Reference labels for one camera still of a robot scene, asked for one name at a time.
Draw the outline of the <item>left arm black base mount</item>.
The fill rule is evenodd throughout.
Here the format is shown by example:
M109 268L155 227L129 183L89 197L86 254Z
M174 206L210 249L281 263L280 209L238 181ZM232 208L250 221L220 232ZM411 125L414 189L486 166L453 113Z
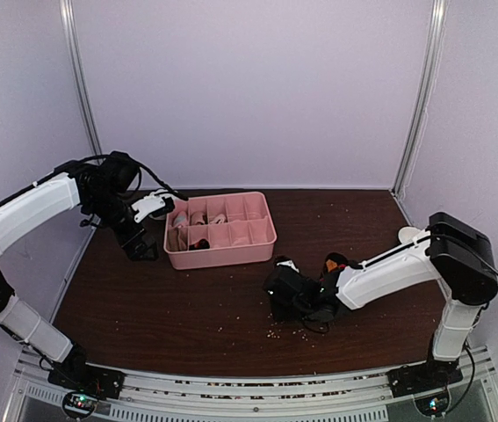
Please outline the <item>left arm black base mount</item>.
M125 374L116 369L91 365L81 346L73 345L68 356L61 362L47 362L51 367L47 378L49 383L100 399L119 398Z

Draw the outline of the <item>beige brown striped sock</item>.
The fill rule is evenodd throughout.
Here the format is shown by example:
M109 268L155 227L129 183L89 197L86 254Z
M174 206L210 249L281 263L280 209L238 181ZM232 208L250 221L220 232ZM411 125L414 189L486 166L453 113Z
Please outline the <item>beige brown striped sock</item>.
M227 215L225 213L217 214L213 217L213 219L209 222L210 224L223 224L227 223Z

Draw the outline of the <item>black red argyle sock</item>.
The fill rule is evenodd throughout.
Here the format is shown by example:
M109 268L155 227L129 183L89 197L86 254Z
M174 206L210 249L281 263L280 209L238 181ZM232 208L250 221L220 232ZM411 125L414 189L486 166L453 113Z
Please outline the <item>black red argyle sock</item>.
M329 255L325 258L321 269L321 282L336 280L340 272L344 270L348 264L349 260L344 257L344 255L337 252L329 253Z

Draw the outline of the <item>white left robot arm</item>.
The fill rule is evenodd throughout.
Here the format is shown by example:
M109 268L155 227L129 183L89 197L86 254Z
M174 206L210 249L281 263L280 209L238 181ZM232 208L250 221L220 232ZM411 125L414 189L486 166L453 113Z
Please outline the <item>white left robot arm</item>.
M80 209L83 226L112 231L132 261L155 260L156 244L143 225L150 216L174 210L185 195L163 182L145 164L127 153L87 156L55 167L43 178L0 201L0 258L18 241L56 216ZM61 364L61 378L75 390L94 381L76 343L24 302L0 269L0 327Z

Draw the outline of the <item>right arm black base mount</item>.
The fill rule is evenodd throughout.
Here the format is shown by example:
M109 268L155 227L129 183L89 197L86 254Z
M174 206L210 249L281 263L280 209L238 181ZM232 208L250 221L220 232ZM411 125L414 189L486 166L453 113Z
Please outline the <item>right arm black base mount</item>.
M417 395L463 380L458 360L426 360L423 363L392 369L386 373L386 377L393 397Z

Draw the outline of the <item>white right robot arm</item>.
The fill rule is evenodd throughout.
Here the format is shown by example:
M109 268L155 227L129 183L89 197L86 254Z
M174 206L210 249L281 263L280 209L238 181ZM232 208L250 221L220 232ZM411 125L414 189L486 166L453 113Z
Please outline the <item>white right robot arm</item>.
M427 281L441 280L450 295L432 337L431 358L418 368L418 381L433 389L451 374L451 362L480 310L498 293L494 254L487 235L437 212L426 229L374 258L352 262L329 256L319 279L303 275L289 258L278 260L263 283L275 320L330 323L382 297Z

